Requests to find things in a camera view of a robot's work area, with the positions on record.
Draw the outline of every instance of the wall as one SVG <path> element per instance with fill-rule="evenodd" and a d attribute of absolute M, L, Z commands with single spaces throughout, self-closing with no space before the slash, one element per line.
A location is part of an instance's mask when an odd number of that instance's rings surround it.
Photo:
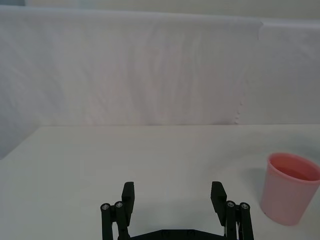
<path fill-rule="evenodd" d="M 0 0 L 0 5 L 24 6 L 25 0 Z"/>
<path fill-rule="evenodd" d="M 0 156 L 37 126 L 320 124 L 320 21 L 0 7 Z"/>
<path fill-rule="evenodd" d="M 33 7 L 320 19 L 319 0 L 27 0 Z"/>

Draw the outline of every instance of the white table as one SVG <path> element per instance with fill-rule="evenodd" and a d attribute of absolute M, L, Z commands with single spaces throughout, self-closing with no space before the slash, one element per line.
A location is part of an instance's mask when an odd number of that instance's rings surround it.
<path fill-rule="evenodd" d="M 259 208 L 266 158 L 320 164 L 320 125 L 41 127 L 0 161 L 0 239 L 100 240 L 100 205 L 134 181 L 131 236 L 160 229 L 223 234 L 212 181 L 251 205 L 256 240 L 319 240 L 320 191 L 300 224 Z M 114 239 L 117 231 L 114 224 Z"/>

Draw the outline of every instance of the white curtain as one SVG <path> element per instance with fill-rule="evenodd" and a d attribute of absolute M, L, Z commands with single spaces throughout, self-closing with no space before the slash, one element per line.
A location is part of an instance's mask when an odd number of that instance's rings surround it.
<path fill-rule="evenodd" d="M 0 7 L 0 156 L 37 126 L 320 123 L 320 22 Z"/>

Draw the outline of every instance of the pink cup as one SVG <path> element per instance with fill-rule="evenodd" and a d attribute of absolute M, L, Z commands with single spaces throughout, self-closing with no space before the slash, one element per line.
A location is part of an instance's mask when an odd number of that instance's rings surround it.
<path fill-rule="evenodd" d="M 268 158 L 261 199 L 262 211 L 273 221 L 296 225 L 320 185 L 320 167 L 290 153 Z"/>

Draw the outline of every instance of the screw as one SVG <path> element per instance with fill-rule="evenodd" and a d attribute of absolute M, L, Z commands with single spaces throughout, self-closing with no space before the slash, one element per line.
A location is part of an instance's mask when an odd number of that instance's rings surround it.
<path fill-rule="evenodd" d="M 121 208 L 121 207 L 123 206 L 123 204 L 122 204 L 122 202 L 118 202 L 118 203 L 115 204 L 115 206 L 116 206 L 117 208 Z"/>
<path fill-rule="evenodd" d="M 228 202 L 227 205 L 228 205 L 230 208 L 233 208 L 233 207 L 235 206 L 232 202 Z"/>
<path fill-rule="evenodd" d="M 109 205 L 108 204 L 104 204 L 102 205 L 101 209 L 102 210 L 107 210 L 109 208 Z"/>
<path fill-rule="evenodd" d="M 245 204 L 245 203 L 243 203 L 243 204 L 241 205 L 241 207 L 242 207 L 243 209 L 248 209 L 248 208 L 249 208 L 249 206 L 248 206 L 247 204 Z"/>

